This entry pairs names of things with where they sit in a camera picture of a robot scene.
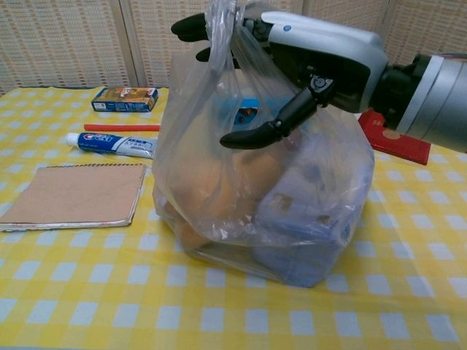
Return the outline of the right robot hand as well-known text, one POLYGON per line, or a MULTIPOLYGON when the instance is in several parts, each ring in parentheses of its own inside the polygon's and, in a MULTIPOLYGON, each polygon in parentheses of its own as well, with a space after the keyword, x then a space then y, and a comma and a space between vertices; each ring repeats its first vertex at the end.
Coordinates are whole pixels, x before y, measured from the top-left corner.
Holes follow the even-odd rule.
POLYGON ((300 90, 274 120, 224 135, 229 149, 260 149, 289 136, 320 106, 346 112, 389 110, 384 94, 388 59, 379 35, 283 11, 237 20, 300 90))

